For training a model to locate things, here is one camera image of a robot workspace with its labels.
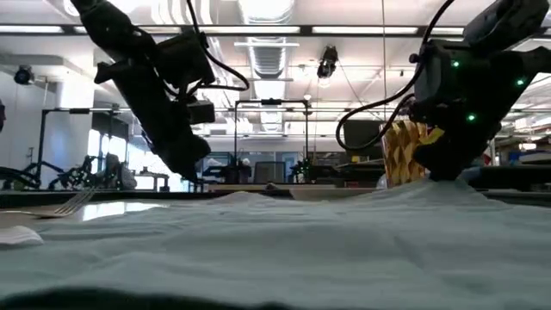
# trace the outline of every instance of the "white napkin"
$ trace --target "white napkin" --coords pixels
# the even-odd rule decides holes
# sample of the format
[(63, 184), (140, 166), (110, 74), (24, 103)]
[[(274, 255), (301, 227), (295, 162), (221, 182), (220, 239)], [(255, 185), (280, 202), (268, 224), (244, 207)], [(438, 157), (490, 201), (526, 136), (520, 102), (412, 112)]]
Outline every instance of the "white napkin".
[(44, 240), (30, 228), (13, 226), (0, 229), (0, 245), (44, 245)]

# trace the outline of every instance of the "light blue cloth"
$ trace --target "light blue cloth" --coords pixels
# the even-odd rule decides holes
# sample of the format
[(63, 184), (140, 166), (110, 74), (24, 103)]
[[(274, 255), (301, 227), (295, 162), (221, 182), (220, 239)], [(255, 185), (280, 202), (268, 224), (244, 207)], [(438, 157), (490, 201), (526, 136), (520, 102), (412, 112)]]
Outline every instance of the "light blue cloth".
[(110, 288), (311, 309), (551, 307), (551, 210), (461, 182), (316, 203), (239, 193), (35, 229), (45, 245), (0, 252), (0, 300)]

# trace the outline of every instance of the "camera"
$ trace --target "camera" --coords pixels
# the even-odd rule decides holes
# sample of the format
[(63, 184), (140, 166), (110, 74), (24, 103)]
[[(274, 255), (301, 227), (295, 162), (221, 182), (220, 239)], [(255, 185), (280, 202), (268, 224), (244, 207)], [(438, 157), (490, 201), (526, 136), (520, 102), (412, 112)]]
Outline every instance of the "camera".
[(19, 85), (34, 84), (33, 68), (30, 65), (20, 65), (19, 70), (14, 75), (14, 81)]

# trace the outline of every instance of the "fork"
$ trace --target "fork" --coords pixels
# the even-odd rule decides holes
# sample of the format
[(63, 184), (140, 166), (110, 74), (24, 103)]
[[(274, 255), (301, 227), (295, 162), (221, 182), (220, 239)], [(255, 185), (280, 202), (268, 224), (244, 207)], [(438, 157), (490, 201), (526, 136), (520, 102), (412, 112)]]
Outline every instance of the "fork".
[(53, 210), (52, 212), (31, 212), (31, 211), (0, 211), (0, 214), (26, 214), (36, 216), (39, 219), (60, 219), (69, 215), (75, 214), (80, 208), (82, 208), (86, 202), (94, 196), (96, 191), (94, 189), (80, 192), (74, 195), (70, 200), (61, 205), (61, 207)]

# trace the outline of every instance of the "person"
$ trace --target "person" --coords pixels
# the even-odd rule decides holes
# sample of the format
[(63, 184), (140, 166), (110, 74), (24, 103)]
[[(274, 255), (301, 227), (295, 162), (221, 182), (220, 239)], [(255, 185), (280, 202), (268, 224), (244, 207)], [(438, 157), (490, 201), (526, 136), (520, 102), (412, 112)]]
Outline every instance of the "person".
[(0, 133), (2, 132), (4, 121), (6, 121), (6, 107), (2, 104), (2, 100), (0, 100)]
[[(105, 166), (104, 171), (96, 173), (97, 186), (103, 186), (107, 189), (117, 189), (118, 181), (121, 181), (121, 187), (125, 190), (135, 189), (138, 186), (133, 173), (121, 163), (118, 156), (107, 154)], [(105, 186), (105, 177), (107, 178), (107, 186)]]

